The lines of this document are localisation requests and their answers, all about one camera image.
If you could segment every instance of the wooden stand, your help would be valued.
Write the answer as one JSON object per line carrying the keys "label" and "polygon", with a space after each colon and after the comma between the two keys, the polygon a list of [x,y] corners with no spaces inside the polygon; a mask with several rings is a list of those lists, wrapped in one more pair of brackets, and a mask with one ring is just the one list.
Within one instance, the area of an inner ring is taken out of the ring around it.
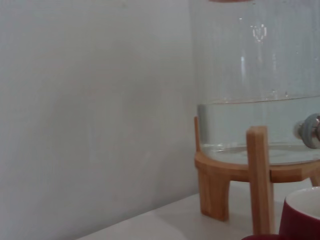
{"label": "wooden stand", "polygon": [[253,234],[275,233],[273,183],[300,182],[311,179],[320,186],[320,160],[269,164],[266,126],[253,126],[246,132],[248,164],[221,162],[207,157],[200,148],[198,118],[195,127],[195,166],[198,170],[201,212],[220,221],[229,218],[230,181],[250,183]]}

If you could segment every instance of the red mug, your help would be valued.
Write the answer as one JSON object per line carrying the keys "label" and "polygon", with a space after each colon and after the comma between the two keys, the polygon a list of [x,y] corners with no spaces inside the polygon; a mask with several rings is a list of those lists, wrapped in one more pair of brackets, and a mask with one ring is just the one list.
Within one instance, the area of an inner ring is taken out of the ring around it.
{"label": "red mug", "polygon": [[301,189],[285,198],[279,235],[243,240],[320,240],[320,187]]}

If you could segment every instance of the white countertop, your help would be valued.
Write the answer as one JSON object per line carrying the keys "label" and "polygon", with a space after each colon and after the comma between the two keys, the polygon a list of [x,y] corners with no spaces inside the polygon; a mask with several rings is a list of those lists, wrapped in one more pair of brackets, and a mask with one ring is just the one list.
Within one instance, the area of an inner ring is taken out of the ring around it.
{"label": "white countertop", "polygon": [[[275,185],[276,229],[280,224],[284,196],[308,185],[309,182]],[[252,234],[249,184],[232,182],[229,212],[227,222],[203,216],[196,194],[79,240],[241,240]]]}

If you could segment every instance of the glass jar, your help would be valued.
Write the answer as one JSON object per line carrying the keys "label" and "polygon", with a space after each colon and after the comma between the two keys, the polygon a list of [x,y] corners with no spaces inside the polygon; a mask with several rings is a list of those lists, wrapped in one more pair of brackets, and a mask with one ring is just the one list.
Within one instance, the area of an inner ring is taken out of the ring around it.
{"label": "glass jar", "polygon": [[189,1],[202,151],[246,164],[264,125],[271,163],[320,159],[293,130],[320,112],[320,1]]}

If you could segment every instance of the metal spigot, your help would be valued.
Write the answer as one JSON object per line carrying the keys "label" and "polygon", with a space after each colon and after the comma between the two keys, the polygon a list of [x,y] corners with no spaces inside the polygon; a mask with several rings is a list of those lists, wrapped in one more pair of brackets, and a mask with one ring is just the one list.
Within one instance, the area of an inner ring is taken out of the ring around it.
{"label": "metal spigot", "polygon": [[293,134],[308,148],[320,149],[320,113],[314,113],[304,121],[297,122]]}

